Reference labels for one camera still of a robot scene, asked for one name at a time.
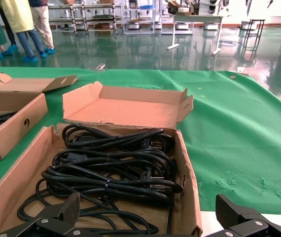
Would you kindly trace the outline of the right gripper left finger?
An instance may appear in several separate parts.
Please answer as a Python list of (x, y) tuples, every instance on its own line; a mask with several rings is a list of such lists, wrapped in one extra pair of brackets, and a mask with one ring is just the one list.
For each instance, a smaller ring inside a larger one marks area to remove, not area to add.
[(0, 233), (0, 237), (69, 237), (80, 213), (80, 195), (45, 207), (31, 220)]

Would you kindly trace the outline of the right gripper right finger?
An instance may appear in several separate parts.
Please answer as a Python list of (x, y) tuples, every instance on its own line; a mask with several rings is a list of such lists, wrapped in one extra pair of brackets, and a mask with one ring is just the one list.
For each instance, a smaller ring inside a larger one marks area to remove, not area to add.
[(281, 237), (280, 225), (251, 207), (233, 203), (223, 194), (216, 196), (215, 214), (223, 230), (210, 237)]

